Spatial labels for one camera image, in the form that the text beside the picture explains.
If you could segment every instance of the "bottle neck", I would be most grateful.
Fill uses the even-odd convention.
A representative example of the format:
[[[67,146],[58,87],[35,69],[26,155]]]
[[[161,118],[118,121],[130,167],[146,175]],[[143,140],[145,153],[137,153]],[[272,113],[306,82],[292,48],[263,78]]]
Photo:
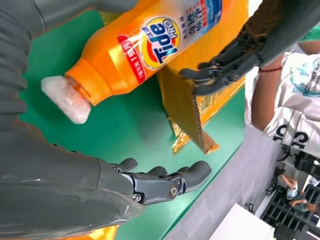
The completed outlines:
[[[112,95],[111,89],[97,70],[85,59],[80,58],[75,66],[66,73],[67,79],[73,80],[75,89],[96,106]]]

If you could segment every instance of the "red bracelet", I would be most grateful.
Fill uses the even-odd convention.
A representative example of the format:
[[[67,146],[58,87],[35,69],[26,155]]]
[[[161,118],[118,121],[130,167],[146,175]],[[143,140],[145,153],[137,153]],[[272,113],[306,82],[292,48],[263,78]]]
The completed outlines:
[[[259,68],[259,73],[272,73],[272,72],[276,72],[276,71],[282,71],[283,68],[282,66],[279,66],[278,68],[273,68],[273,69],[266,69],[263,70],[261,68]]]

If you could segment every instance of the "tide logo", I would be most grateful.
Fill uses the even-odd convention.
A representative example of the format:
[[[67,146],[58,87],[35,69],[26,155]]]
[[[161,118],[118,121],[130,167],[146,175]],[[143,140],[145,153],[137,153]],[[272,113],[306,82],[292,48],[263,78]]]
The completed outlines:
[[[170,61],[180,44],[177,23],[167,17],[157,17],[141,28],[140,52],[149,69],[158,69]]]

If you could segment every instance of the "white t-shirt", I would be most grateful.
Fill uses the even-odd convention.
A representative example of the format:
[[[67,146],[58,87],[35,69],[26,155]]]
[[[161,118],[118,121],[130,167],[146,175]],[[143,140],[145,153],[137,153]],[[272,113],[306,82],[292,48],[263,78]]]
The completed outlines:
[[[263,135],[320,158],[320,54],[288,52],[282,67],[275,115]],[[251,119],[251,89],[258,78],[259,75],[251,82],[246,80],[248,125]]]

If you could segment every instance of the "person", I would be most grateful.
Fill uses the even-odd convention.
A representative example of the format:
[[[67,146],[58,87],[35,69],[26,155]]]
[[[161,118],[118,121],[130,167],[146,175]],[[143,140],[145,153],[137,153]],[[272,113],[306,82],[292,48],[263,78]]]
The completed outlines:
[[[320,209],[316,204],[309,203],[305,197],[304,193],[300,194],[298,191],[298,182],[295,179],[285,176],[284,169],[276,168],[275,175],[278,176],[286,184],[286,201],[290,204],[292,208],[301,212],[312,212],[318,216],[320,216]]]
[[[259,70],[247,117],[265,137],[320,158],[320,41],[299,46],[306,54],[287,51]]]

